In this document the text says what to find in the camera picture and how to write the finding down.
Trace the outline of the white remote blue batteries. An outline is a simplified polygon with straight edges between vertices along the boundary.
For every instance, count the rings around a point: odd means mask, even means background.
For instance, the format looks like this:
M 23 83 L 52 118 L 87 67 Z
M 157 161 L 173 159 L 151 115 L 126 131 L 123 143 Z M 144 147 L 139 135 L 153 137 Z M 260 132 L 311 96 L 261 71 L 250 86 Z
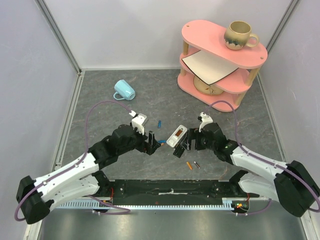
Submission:
M 183 125 L 179 125 L 177 129 L 167 139 L 166 144 L 171 148 L 174 148 L 177 144 L 179 144 L 183 140 L 187 131 L 188 131 L 187 127 Z

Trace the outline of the black battery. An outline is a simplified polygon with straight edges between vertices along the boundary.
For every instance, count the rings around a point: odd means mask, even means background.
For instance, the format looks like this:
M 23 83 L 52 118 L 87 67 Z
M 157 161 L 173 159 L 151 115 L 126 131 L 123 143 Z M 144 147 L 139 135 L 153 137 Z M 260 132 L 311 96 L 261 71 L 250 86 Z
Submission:
M 194 163 L 194 165 L 195 165 L 198 169 L 201 168 L 200 165 L 199 165 L 196 161 L 194 161 L 193 163 Z

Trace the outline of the light blue mug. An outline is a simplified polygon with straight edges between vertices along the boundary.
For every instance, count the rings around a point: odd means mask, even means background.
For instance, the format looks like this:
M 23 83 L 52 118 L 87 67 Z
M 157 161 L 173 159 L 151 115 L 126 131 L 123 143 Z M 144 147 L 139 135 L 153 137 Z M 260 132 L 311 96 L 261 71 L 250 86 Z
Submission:
M 136 96 L 135 90 L 124 79 L 119 80 L 114 85 L 114 91 L 113 98 L 117 101 L 131 101 Z

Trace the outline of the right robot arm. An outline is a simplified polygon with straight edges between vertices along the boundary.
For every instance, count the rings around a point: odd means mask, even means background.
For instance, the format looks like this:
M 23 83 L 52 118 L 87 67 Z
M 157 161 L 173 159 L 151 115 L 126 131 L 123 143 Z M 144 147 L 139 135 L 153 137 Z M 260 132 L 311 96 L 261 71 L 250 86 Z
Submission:
M 246 192 L 267 197 L 295 217 L 301 217 L 320 202 L 320 188 L 302 163 L 295 160 L 285 163 L 252 152 L 226 138 L 217 123 L 183 130 L 181 143 L 187 149 L 195 141 L 196 150 L 211 150 L 219 160 L 245 169 L 229 184 L 233 196 L 240 197 Z

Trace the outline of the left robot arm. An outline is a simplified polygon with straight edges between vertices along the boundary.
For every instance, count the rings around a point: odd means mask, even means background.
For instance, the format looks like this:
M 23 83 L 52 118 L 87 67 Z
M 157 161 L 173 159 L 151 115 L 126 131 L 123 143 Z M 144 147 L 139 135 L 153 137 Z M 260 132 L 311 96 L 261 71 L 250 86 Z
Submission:
M 152 155 L 160 146 L 152 131 L 145 134 L 131 124 L 120 125 L 111 135 L 60 169 L 35 179 L 29 175 L 22 178 L 16 193 L 15 220 L 31 225 L 68 201 L 96 194 L 106 196 L 110 185 L 103 168 L 130 151 Z

